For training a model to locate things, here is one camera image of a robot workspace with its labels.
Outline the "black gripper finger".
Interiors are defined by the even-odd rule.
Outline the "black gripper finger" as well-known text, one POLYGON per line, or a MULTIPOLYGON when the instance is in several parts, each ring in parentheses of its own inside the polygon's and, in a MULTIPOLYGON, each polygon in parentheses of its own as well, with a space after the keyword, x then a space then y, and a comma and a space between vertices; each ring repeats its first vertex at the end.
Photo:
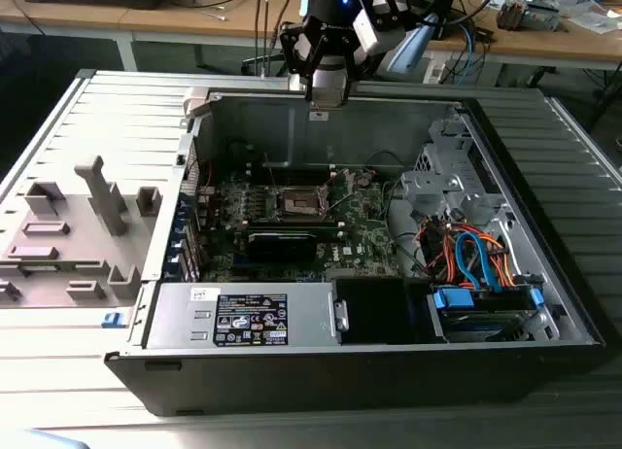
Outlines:
POLYGON ((355 84, 369 80, 372 76, 373 56, 365 54, 362 60, 357 60, 355 51, 345 52, 343 54, 341 103, 345 104, 348 101, 355 84))
POLYGON ((298 75, 305 89, 305 100, 312 101, 313 76, 322 59, 319 22, 285 23, 279 39, 289 74, 298 75))

